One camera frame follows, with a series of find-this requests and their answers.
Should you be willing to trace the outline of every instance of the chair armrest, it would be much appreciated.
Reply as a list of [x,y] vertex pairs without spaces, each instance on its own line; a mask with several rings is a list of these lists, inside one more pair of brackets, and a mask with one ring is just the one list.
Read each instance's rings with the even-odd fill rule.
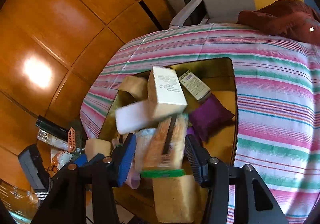
[[192,14],[192,12],[197,8],[197,6],[202,2],[202,0],[191,0],[182,8],[180,12],[172,19],[169,29],[179,28],[183,26],[186,19]]

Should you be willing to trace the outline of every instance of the striped tablecloth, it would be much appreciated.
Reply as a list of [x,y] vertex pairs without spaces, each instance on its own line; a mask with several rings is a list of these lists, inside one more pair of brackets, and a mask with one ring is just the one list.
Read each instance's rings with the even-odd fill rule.
[[[155,32],[127,43],[114,55],[85,97],[81,120],[88,137],[97,137],[127,75],[154,65],[230,57],[239,106],[234,164],[252,164],[289,222],[303,223],[320,191],[319,50],[237,24]],[[229,204],[231,223],[234,190]]]

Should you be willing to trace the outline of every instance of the cable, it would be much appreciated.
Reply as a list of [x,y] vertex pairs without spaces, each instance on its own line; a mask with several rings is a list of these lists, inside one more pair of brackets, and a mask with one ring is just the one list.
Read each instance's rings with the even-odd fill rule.
[[90,219],[88,218],[88,216],[86,216],[86,218],[87,218],[92,224],[94,224],[94,223],[92,222],[92,220],[90,220]]

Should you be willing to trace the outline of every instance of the small white carton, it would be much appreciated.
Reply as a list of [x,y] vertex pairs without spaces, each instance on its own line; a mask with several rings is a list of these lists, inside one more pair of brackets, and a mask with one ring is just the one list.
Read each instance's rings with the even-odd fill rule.
[[148,80],[149,112],[153,119],[182,113],[187,106],[176,71],[152,67]]

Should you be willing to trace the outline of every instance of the barcode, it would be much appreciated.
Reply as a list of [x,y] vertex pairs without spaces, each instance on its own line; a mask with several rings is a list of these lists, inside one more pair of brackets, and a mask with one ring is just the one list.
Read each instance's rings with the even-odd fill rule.
[[192,74],[190,73],[188,76],[186,76],[186,80],[189,80],[192,78]]

